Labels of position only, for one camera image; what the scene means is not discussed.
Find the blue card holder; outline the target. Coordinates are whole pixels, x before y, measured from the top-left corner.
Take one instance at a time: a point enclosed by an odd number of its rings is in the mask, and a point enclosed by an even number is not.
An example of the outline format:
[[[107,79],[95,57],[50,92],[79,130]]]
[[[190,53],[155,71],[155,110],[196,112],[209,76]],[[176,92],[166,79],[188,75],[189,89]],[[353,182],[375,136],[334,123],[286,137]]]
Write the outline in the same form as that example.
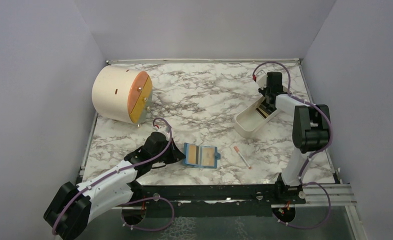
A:
[[[188,167],[216,169],[221,154],[216,146],[202,146],[185,142],[183,145],[185,159],[182,164]]]

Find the yellow credit card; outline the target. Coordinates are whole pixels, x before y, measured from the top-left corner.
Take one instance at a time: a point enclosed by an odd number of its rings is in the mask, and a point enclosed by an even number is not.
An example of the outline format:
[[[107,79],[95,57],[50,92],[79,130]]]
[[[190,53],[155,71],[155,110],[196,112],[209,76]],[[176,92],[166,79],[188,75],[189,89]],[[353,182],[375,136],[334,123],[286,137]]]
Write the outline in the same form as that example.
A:
[[[213,167],[215,165],[215,152],[214,147],[203,147],[201,149],[201,165]]]
[[[200,147],[199,146],[193,145],[193,144],[188,145],[186,162],[190,165],[198,165],[199,164],[199,154],[200,154]]]

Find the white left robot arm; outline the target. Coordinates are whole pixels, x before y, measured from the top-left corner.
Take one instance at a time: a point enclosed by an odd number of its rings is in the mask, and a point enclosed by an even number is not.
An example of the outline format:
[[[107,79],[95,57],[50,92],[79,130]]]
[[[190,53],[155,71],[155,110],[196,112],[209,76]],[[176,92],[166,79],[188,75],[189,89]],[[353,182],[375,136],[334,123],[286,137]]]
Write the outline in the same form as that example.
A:
[[[76,239],[93,219],[119,205],[136,205],[160,197],[144,194],[138,178],[154,169],[185,159],[173,138],[154,131],[145,143],[112,169],[77,185],[63,184],[43,214],[52,232],[63,240]]]

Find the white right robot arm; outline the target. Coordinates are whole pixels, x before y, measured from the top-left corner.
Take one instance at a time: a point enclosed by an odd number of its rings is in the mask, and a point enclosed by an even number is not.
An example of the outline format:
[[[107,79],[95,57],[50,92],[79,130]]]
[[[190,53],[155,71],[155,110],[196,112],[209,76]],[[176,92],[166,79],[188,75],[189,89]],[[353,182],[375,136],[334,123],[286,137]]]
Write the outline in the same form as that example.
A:
[[[315,105],[286,92],[280,72],[258,75],[261,103],[256,111],[265,119],[284,112],[293,118],[292,142],[294,150],[286,168],[274,183],[273,198],[281,204],[298,197],[302,179],[313,156],[322,151],[331,138],[329,108]]]

